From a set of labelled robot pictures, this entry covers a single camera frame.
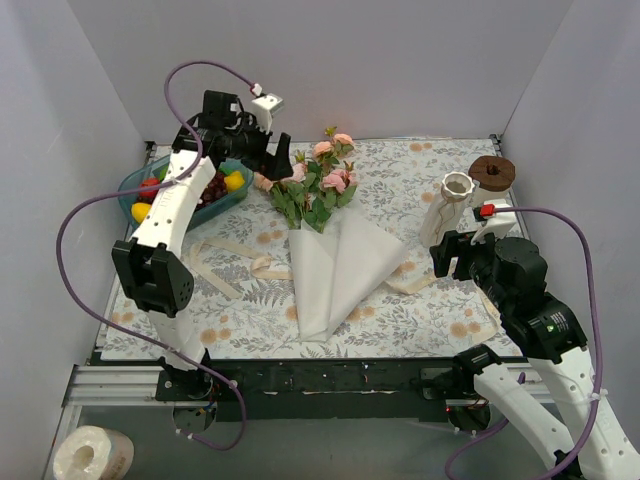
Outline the pink artificial flower bouquet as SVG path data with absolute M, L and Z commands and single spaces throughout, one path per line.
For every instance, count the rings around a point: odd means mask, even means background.
M 292 176 L 273 181 L 254 175 L 256 187 L 270 196 L 291 229 L 308 225 L 323 232 L 334 210 L 347 206 L 356 193 L 354 164 L 346 160 L 355 149 L 354 140 L 336 126 L 326 128 L 325 136 L 310 155 L 295 153 Z

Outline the white paper bouquet wrap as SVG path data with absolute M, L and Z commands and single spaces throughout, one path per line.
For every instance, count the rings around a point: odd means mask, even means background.
M 355 200 L 325 230 L 307 222 L 288 234 L 299 338 L 325 342 L 402 263 L 405 245 L 370 220 Z

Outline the cream printed ribbon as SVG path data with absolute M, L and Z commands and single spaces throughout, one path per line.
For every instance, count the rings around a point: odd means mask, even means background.
M 229 253 L 233 258 L 222 257 L 222 267 L 212 267 L 208 262 L 207 255 L 213 254 L 214 250 L 223 250 Z M 234 264 L 235 258 L 243 258 L 245 263 L 251 260 L 249 266 L 241 267 L 246 270 L 245 274 L 235 275 L 236 268 Z M 269 255 L 262 254 L 255 249 L 251 249 L 245 245 L 232 242 L 219 237 L 209 237 L 203 241 L 194 244 L 189 250 L 188 255 L 184 257 L 189 268 L 196 272 L 200 277 L 204 278 L 213 287 L 218 289 L 223 295 L 229 299 L 239 299 L 242 293 L 234 287 L 235 284 L 246 281 L 249 275 L 261 280 L 278 280 L 293 281 L 294 275 L 290 270 L 272 270 L 271 262 L 273 258 Z M 396 293 L 403 295 L 416 295 L 422 289 L 436 283 L 433 273 L 418 278 L 413 283 L 399 284 L 391 280 L 385 280 L 385 285 Z M 487 296 L 476 287 L 477 295 L 482 301 L 486 314 L 491 319 L 491 326 L 480 326 L 477 329 L 467 328 L 467 334 L 471 336 L 474 343 L 481 343 L 494 337 L 499 331 L 499 314 L 495 306 L 489 301 Z

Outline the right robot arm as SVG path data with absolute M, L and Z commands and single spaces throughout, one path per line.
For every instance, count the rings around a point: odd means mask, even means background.
M 481 395 L 530 442 L 557 479 L 636 479 L 639 454 L 596 387 L 586 336 L 572 310 L 546 290 L 547 263 L 517 237 L 450 231 L 430 249 L 437 276 L 473 281 L 497 309 L 502 328 L 546 385 L 554 417 L 487 345 L 455 356 L 452 383 Z

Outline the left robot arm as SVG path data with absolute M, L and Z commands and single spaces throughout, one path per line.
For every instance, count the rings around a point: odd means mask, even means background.
M 172 144 L 165 179 L 150 212 L 128 241 L 118 241 L 112 258 L 125 295 L 146 312 L 166 351 L 168 365 L 182 370 L 178 387 L 193 400 L 213 386 L 211 373 L 198 366 L 202 344 L 186 307 L 194 278 L 180 259 L 191 217 L 217 168 L 236 159 L 269 180 L 292 175 L 291 138 L 281 134 L 275 152 L 267 150 L 273 118 L 283 108 L 274 94 L 259 93 L 245 110 L 238 96 L 208 90 L 199 114 L 182 126 Z

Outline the white ribbed ceramic vase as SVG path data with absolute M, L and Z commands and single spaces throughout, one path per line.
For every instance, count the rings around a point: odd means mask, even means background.
M 419 238 L 425 247 L 440 244 L 446 232 L 457 228 L 474 189 L 473 179 L 463 172 L 444 176 L 420 230 Z

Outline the teal plastic fruit tray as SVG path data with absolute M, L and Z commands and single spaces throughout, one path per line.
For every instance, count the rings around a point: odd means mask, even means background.
M 143 181 L 151 177 L 157 177 L 159 180 L 162 180 L 164 178 L 164 174 L 167 170 L 169 162 L 169 153 L 161 155 L 156 160 L 151 161 L 148 165 L 127 176 L 121 182 L 119 191 L 134 189 L 138 187 Z M 187 228 L 188 231 L 220 215 L 221 213 L 225 212 L 229 208 L 244 200 L 248 195 L 248 189 L 253 182 L 254 173 L 246 166 L 244 166 L 239 160 L 231 158 L 226 159 L 221 164 L 221 168 L 225 173 L 229 174 L 233 172 L 239 172 L 245 181 L 244 185 L 238 190 L 227 193 L 224 197 L 221 197 L 220 199 L 217 199 L 216 201 L 213 201 L 206 206 L 198 206 L 191 217 L 191 221 Z M 120 208 L 127 222 L 133 229 L 137 229 L 139 226 L 139 223 L 131 214 L 131 208 L 137 202 L 138 197 L 136 195 L 126 195 L 118 198 Z

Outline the yellow lemon back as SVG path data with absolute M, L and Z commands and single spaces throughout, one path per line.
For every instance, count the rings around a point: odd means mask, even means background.
M 246 183 L 244 176 L 240 171 L 233 171 L 231 174 L 226 175 L 223 181 L 228 193 L 240 190 Z

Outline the yellow lemon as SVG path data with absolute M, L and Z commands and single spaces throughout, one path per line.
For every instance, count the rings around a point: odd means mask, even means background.
M 145 202 L 136 202 L 131 205 L 130 214 L 135 225 L 141 224 L 149 215 L 151 204 Z
M 233 171 L 231 174 L 226 175 L 223 181 L 228 193 L 240 190 L 246 183 L 244 176 L 240 171 Z

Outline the dark purple grapes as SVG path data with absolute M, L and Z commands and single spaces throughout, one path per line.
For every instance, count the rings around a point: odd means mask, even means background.
M 217 172 L 213 179 L 207 184 L 203 193 L 201 194 L 196 210 L 201 210 L 208 205 L 220 200 L 228 194 L 225 175 L 222 172 Z

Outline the white cup brown lid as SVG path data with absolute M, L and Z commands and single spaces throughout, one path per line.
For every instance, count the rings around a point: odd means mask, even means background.
M 470 165 L 468 176 L 475 184 L 471 205 L 478 207 L 485 201 L 506 198 L 516 178 L 516 168 L 504 157 L 481 156 Z

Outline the red apple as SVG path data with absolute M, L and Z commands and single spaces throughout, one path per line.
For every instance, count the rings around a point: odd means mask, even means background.
M 156 177 L 149 177 L 141 182 L 139 185 L 141 192 L 138 194 L 139 202 L 152 203 L 158 190 L 150 190 L 150 187 L 159 185 L 160 183 L 161 181 Z

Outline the floral patterned table mat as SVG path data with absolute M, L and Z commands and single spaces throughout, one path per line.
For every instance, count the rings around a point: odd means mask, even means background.
M 366 214 L 407 247 L 407 255 L 390 280 L 409 284 L 432 273 L 432 262 L 419 230 L 442 178 L 465 171 L 478 157 L 495 151 L 491 139 L 360 140 L 351 154 L 359 187 L 356 200 Z M 209 237 L 225 238 L 273 258 L 276 270 L 290 265 L 287 224 L 258 189 L 250 188 L 238 205 L 191 231 L 183 257 Z M 222 267 L 223 250 L 207 255 Z M 250 260 L 234 259 L 235 275 Z M 449 278 L 416 295 L 396 293 L 385 284 L 365 298 L 325 342 L 303 342 L 291 281 L 261 280 L 249 275 L 234 285 L 239 299 L 229 299 L 195 272 L 189 315 L 213 358 L 374 358 L 450 357 L 476 344 L 467 328 L 491 326 L 476 286 Z M 499 328 L 486 342 L 503 357 L 518 347 Z

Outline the yellow lemon front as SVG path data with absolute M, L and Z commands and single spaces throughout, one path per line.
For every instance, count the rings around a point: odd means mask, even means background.
M 145 202 L 136 202 L 131 205 L 130 214 L 135 225 L 141 224 L 149 215 L 151 204 Z

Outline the white paper roll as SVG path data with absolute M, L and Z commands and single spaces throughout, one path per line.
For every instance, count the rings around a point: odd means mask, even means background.
M 134 444 L 121 432 L 84 425 L 71 433 L 53 459 L 55 479 L 120 480 L 129 471 Z

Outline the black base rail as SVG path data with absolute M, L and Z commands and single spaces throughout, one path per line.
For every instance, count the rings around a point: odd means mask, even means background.
M 208 360 L 221 374 L 163 368 L 156 399 L 213 402 L 220 422 L 251 420 L 416 418 L 444 421 L 450 405 L 485 406 L 450 358 Z M 232 387 L 223 380 L 233 382 Z

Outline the aluminium frame rail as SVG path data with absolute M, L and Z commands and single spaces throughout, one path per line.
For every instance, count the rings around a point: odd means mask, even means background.
M 245 398 L 262 394 L 413 393 L 445 399 L 450 404 L 471 401 L 469 394 L 431 381 L 452 368 L 448 359 L 221 361 L 213 369 L 236 385 Z M 187 405 L 233 399 L 230 389 L 213 379 L 194 387 L 172 380 L 158 365 L 76 367 L 66 393 L 70 405 Z

